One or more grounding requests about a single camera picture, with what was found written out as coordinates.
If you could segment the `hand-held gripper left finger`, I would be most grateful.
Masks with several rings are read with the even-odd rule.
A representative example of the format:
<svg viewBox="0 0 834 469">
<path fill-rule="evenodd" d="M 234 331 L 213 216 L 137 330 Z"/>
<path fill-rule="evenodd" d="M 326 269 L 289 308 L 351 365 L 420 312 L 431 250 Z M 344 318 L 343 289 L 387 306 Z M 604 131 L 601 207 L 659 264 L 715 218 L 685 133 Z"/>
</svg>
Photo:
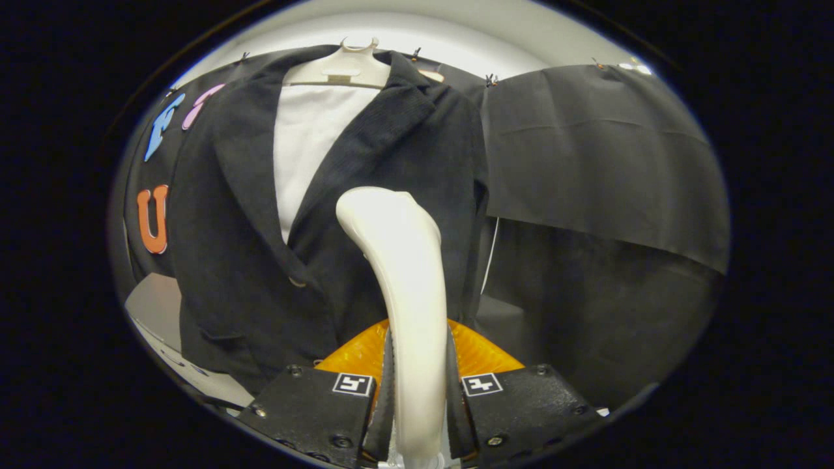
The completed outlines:
<svg viewBox="0 0 834 469">
<path fill-rule="evenodd" d="M 286 366 L 237 421 L 284 455 L 321 468 L 375 468 L 394 426 L 388 321 L 314 366 Z"/>
</svg>

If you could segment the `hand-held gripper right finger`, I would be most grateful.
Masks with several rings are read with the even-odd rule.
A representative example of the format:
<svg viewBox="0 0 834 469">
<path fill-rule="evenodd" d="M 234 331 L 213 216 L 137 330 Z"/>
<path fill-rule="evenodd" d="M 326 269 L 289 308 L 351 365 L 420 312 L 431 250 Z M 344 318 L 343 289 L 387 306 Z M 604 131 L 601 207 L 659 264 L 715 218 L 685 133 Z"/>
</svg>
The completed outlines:
<svg viewBox="0 0 834 469">
<path fill-rule="evenodd" d="M 450 449 L 462 467 L 533 465 L 602 428 L 603 410 L 551 365 L 524 365 L 464 324 L 448 326 Z"/>
</svg>

